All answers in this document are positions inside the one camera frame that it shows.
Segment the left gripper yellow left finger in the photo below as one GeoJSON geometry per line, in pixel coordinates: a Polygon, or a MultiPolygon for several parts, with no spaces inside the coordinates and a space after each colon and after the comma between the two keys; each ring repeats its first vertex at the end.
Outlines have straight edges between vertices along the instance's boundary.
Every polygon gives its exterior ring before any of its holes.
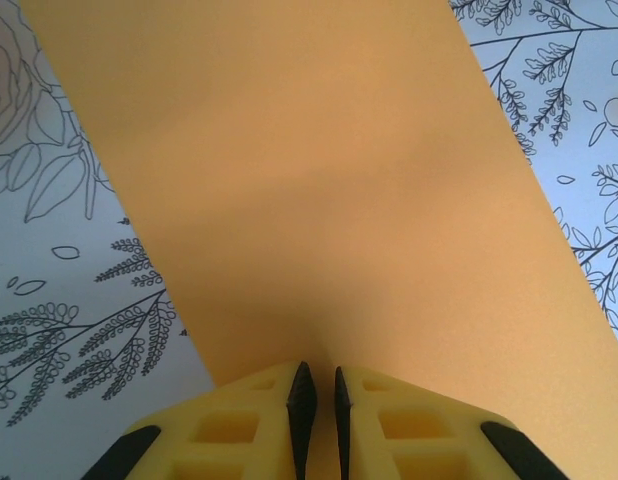
{"type": "Polygon", "coordinates": [[[306,480],[315,385],[267,368],[129,427],[81,480],[306,480]]]}

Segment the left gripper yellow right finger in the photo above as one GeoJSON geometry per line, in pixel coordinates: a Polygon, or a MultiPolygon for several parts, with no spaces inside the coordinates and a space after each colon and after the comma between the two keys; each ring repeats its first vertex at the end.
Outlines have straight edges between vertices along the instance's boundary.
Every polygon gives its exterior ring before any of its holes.
{"type": "Polygon", "coordinates": [[[562,480],[508,419],[360,367],[337,367],[341,480],[562,480]]]}

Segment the floral patterned table cover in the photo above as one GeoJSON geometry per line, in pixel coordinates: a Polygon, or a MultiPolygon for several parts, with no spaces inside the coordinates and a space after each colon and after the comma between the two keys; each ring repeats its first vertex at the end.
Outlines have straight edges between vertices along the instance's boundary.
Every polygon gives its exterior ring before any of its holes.
{"type": "MultiPolygon", "coordinates": [[[[580,348],[618,414],[618,0],[448,0],[602,311],[580,348]]],[[[0,0],[0,480],[78,480],[210,387],[18,0],[0,0]]],[[[618,480],[618,434],[577,474],[618,480]]]]}

